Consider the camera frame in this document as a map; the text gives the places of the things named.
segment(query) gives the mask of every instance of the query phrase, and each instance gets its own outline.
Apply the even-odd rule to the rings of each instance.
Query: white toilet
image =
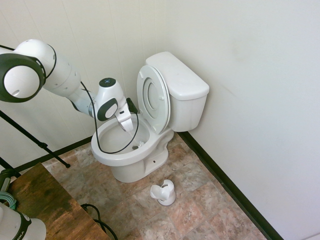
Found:
[[[138,181],[168,158],[167,144],[175,132],[197,127],[209,92],[209,86],[170,52],[161,52],[145,61],[137,78],[139,127],[132,143],[121,152],[100,151],[96,133],[91,140],[94,157],[111,166],[114,177],[124,183]],[[132,139],[137,117],[132,115],[134,129],[125,132],[117,119],[98,128],[101,148],[115,152]]]

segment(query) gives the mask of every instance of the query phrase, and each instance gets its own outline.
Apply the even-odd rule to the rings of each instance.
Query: toilet seat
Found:
[[[170,96],[161,74],[152,66],[143,66],[137,78],[137,94],[140,113],[160,134],[170,120]]]

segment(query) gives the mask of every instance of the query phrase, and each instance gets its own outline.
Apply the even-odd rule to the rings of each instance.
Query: wooden tabletop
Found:
[[[44,222],[45,240],[110,240],[40,163],[11,183],[8,192],[19,212]]]

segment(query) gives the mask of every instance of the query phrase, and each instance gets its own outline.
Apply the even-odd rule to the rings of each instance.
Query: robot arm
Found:
[[[69,99],[76,110],[94,116],[91,99],[80,88],[80,74],[63,56],[40,40],[24,41],[14,51],[0,47],[0,81],[2,101],[26,102],[43,87]],[[133,129],[126,98],[115,79],[102,79],[97,95],[89,94],[98,120],[106,121],[115,115],[123,130]]]

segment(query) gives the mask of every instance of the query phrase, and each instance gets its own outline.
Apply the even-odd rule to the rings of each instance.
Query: toilet tank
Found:
[[[209,85],[170,52],[157,53],[145,61],[163,77],[170,95],[168,126],[175,132],[196,128],[205,107]]]

